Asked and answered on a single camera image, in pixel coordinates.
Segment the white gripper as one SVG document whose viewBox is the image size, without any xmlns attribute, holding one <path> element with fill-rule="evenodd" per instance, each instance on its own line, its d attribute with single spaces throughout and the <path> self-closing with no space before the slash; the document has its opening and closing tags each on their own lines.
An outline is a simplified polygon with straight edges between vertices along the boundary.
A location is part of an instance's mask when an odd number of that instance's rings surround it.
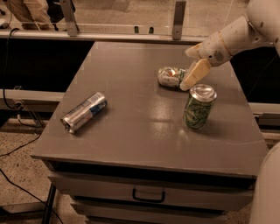
<svg viewBox="0 0 280 224">
<path fill-rule="evenodd" d="M 232 58 L 219 31 L 209 36 L 201 44 L 186 49 L 185 54 L 191 58 L 201 59 L 191 64 L 180 82 L 179 87 L 183 91 L 189 90 L 204 78 L 212 66 L 218 67 Z"/>
</svg>

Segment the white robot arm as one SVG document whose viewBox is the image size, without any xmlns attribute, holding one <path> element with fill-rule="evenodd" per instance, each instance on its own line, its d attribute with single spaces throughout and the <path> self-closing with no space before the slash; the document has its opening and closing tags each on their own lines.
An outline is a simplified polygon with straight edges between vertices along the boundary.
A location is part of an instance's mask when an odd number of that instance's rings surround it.
<svg viewBox="0 0 280 224">
<path fill-rule="evenodd" d="M 203 42 L 187 49 L 195 58 L 180 83 L 188 90 L 239 52 L 270 42 L 280 54 L 280 0 L 250 0 L 247 15 L 239 17 Z M 262 162 L 251 207 L 249 224 L 280 224 L 280 143 L 275 144 Z"/>
</svg>

